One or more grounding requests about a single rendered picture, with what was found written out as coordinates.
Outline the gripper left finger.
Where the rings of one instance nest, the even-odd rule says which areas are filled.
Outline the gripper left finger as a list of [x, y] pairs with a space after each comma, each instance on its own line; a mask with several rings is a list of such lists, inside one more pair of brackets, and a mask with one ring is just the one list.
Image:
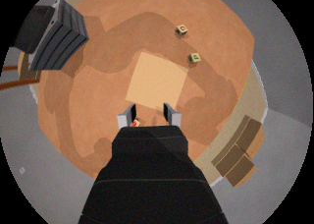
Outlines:
[[117, 116], [119, 130], [122, 127], [128, 127], [133, 123], [136, 116], [136, 108], [135, 104], [131, 104], [131, 106], [123, 113]]

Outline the beige letter block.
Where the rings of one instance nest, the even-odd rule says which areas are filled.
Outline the beige letter block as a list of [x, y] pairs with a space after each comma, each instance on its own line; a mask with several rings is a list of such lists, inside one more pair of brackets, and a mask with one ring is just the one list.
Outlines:
[[197, 62], [201, 61], [198, 53], [189, 54], [187, 57], [188, 57], [190, 64], [197, 63]]
[[140, 121], [141, 121], [141, 120], [140, 120], [139, 118], [135, 117], [133, 123], [131, 123], [131, 126], [132, 126], [132, 127], [138, 127], [139, 124], [140, 124]]
[[182, 36], [184, 34], [186, 34], [188, 31], [188, 29], [184, 26], [184, 25], [181, 25], [181, 26], [178, 26], [175, 30], [175, 32], [179, 35], [179, 36]]

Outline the tan square mat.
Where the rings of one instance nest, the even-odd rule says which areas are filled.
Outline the tan square mat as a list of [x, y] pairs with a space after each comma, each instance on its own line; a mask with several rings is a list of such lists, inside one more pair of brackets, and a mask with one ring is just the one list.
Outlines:
[[162, 112], [167, 102], [175, 110], [187, 72], [183, 66], [141, 52], [126, 100]]

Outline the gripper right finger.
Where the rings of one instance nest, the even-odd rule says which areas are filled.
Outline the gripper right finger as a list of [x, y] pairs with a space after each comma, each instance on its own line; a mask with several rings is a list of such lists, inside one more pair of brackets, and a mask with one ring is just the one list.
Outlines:
[[176, 112], [168, 103], [164, 103], [163, 114], [169, 125], [181, 128], [182, 113]]

